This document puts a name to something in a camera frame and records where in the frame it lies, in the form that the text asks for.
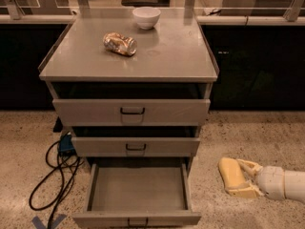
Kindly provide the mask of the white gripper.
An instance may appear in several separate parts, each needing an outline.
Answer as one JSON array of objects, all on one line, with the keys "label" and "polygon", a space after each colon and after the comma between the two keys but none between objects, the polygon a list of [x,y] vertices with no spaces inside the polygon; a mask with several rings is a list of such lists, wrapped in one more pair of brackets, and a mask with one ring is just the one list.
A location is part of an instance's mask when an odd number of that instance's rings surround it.
[{"label": "white gripper", "polygon": [[229,186],[226,192],[235,198],[259,198],[263,194],[273,200],[283,200],[284,194],[284,170],[281,167],[266,166],[263,167],[250,160],[239,159],[239,166],[251,178],[255,178],[258,185],[245,182],[236,186]]}]

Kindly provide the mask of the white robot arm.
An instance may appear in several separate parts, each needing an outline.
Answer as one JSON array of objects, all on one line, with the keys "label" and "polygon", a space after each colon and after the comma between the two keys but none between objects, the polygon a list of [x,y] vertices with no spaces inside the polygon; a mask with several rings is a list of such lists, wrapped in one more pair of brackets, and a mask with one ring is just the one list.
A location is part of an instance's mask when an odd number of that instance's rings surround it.
[{"label": "white robot arm", "polygon": [[237,198],[266,197],[272,200],[296,200],[305,203],[305,172],[277,166],[224,158],[219,166],[226,192]]}]

